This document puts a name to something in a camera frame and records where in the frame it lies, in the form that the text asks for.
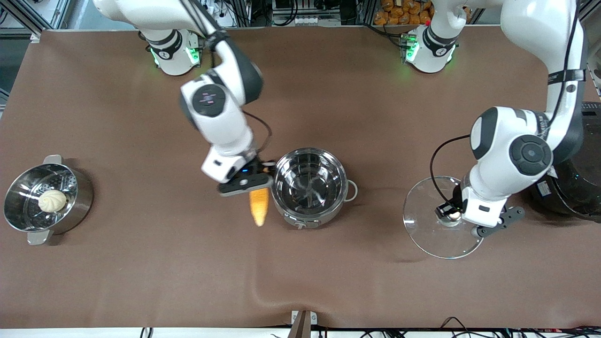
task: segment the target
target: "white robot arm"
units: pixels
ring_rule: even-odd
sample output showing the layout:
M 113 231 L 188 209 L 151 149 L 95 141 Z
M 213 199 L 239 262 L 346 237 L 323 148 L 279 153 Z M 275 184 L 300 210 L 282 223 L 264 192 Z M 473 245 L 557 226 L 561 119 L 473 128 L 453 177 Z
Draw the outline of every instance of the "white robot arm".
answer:
M 422 40 L 442 36 L 446 41 L 453 40 L 454 45 L 465 24 L 463 11 L 457 11 L 455 8 L 460 7 L 456 6 L 502 4 L 501 28 L 505 35 L 541 59 L 549 72 L 545 112 L 493 107 L 480 115 L 470 134 L 478 163 L 465 176 L 460 191 L 454 192 L 451 206 L 446 203 L 437 210 L 439 216 L 460 210 L 464 220 L 492 228 L 497 226 L 509 196 L 535 183 L 553 163 L 565 161 L 582 144 L 580 109 L 587 54 L 584 31 L 576 17 L 574 0 L 433 2 L 436 14 L 430 27 L 423 29 Z M 453 10 L 445 18 L 440 8 Z M 448 53 L 452 47 L 425 45 L 415 55 L 413 64 L 437 71 L 447 62 L 448 55 L 441 51 L 442 56 L 436 58 L 436 50 L 445 48 Z
M 202 170 L 221 183 L 222 195 L 268 186 L 271 178 L 257 167 L 252 130 L 240 109 L 259 97 L 263 78 L 206 9 L 195 0 L 94 0 L 94 4 L 104 16 L 137 27 L 169 75 L 184 74 L 194 66 L 186 50 L 188 30 L 206 37 L 222 62 L 181 88 L 182 110 L 212 145 Z M 234 179 L 241 171 L 247 172 L 245 177 Z

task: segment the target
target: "yellow corn cob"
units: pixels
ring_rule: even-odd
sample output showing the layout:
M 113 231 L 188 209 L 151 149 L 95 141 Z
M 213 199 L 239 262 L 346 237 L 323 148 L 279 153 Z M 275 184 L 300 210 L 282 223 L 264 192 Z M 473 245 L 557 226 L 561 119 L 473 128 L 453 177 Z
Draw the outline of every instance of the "yellow corn cob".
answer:
M 251 204 L 251 215 L 255 219 L 255 224 L 257 227 L 263 226 L 269 207 L 269 188 L 249 192 L 248 199 Z

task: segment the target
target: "table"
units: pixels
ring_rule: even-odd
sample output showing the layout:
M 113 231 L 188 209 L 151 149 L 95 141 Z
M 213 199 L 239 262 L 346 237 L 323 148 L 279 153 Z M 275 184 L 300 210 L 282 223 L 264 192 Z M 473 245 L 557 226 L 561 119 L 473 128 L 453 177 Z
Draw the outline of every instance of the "table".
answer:
M 532 210 L 468 257 L 416 247 L 403 201 L 432 151 L 491 106 L 543 110 L 546 69 L 498 27 L 468 27 L 428 75 L 366 28 L 232 31 L 264 75 L 246 106 L 273 128 L 264 159 L 321 147 L 359 196 L 327 227 L 289 228 L 271 205 L 221 198 L 200 171 L 208 144 L 136 32 L 44 32 L 25 55 L 0 123 L 0 189 L 59 153 L 93 181 L 85 221 L 31 247 L 0 227 L 0 327 L 259 327 L 311 309 L 329 327 L 574 327 L 601 322 L 601 227 Z M 587 83 L 586 99 L 596 100 Z M 250 120 L 258 140 L 265 136 Z M 474 164 L 465 141 L 437 174 Z

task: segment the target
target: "stainless steel pot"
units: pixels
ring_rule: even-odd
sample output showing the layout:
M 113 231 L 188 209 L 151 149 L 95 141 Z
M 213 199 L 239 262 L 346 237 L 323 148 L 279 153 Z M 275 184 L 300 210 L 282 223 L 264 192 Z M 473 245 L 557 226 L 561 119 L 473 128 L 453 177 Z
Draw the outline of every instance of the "stainless steel pot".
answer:
M 346 198 L 349 184 L 355 195 Z M 282 157 L 275 167 L 271 189 L 275 206 L 297 229 L 317 228 L 339 213 L 344 202 L 357 197 L 340 161 L 317 148 L 301 148 Z
M 67 204 L 59 211 L 44 212 L 38 199 L 51 189 L 63 192 Z M 13 228 L 27 232 L 29 244 L 44 244 L 53 234 L 79 224 L 90 209 L 93 195 L 92 184 L 82 173 L 63 165 L 60 155 L 50 155 L 42 165 L 14 180 L 4 199 L 4 218 Z

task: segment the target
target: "metal frame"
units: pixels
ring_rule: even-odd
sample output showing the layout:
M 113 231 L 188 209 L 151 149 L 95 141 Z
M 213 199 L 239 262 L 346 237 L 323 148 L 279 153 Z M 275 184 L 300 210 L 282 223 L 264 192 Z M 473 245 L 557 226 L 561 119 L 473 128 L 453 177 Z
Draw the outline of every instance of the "metal frame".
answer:
M 321 23 L 327 22 L 328 20 L 333 20 L 335 26 L 341 25 L 340 20 L 340 6 L 336 6 L 332 9 L 322 10 L 315 6 L 315 0 L 292 0 L 293 6 L 296 6 L 298 11 L 296 11 L 297 18 L 304 17 L 316 17 L 320 20 Z M 276 23 L 283 23 L 287 19 L 290 18 L 290 7 L 278 8 L 276 6 L 276 2 L 272 2 L 272 21 Z M 296 23 L 292 21 L 290 23 L 291 26 L 294 26 Z
M 234 8 L 234 13 L 236 14 L 234 15 L 236 25 L 238 27 L 249 27 L 250 19 L 247 18 L 248 12 L 246 11 L 249 4 L 246 3 L 246 0 L 231 0 L 230 4 Z
M 52 29 L 50 23 L 24 0 L 0 0 L 0 4 L 9 14 L 28 29 L 31 34 L 39 37 L 44 29 Z
M 29 37 L 32 33 L 38 37 L 44 29 L 60 29 L 64 23 L 71 0 L 58 0 L 52 21 L 48 22 L 25 0 L 0 0 L 4 9 L 17 20 L 23 28 L 0 28 L 2 38 Z
M 580 6 L 580 15 L 578 17 L 584 23 L 590 17 L 590 14 L 601 10 L 601 0 L 582 0 Z
M 484 13 L 484 8 L 476 8 L 472 13 L 472 18 L 469 20 L 468 25 L 475 25 L 480 20 L 482 13 Z
M 355 5 L 359 7 L 359 0 L 356 1 Z M 380 5 L 379 0 L 362 0 L 361 1 L 361 15 L 357 12 L 357 23 L 366 23 L 373 25 L 373 17 L 376 15 L 378 6 Z
M 0 88 L 0 99 L 8 100 L 8 92 Z

